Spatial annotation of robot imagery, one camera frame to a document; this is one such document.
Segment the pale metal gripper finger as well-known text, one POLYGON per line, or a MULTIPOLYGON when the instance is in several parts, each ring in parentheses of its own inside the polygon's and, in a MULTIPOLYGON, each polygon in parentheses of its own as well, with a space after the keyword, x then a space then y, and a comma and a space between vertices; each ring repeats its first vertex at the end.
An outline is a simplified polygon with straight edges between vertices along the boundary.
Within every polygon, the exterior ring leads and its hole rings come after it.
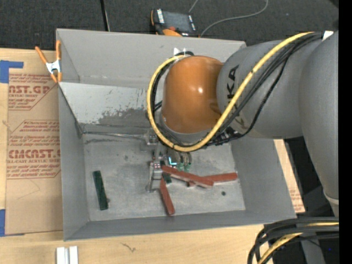
POLYGON ((140 150, 152 151, 158 145, 158 137, 153 130, 147 131, 141 139, 140 150))
POLYGON ((160 162, 152 161, 149 165, 148 182, 145 187, 148 193, 152 193, 160 189, 162 180, 162 168, 160 162))

